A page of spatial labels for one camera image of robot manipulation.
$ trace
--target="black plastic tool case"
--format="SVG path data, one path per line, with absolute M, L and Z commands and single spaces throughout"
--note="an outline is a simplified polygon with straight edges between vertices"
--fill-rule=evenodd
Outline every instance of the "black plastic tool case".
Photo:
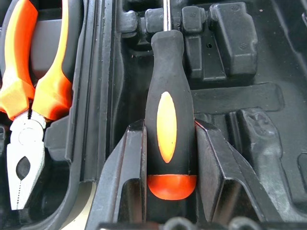
M 10 211 L 3 151 L 0 228 L 59 229 L 85 181 L 99 181 L 87 229 L 306 228 L 307 2 L 171 3 L 197 119 L 195 192 L 163 201 L 146 186 L 142 119 L 162 1 L 84 0 L 70 115 L 46 131 L 48 164 L 28 209 Z M 42 4 L 42 20 L 58 19 L 44 10 L 59 6 Z M 0 123 L 4 140 L 10 122 Z

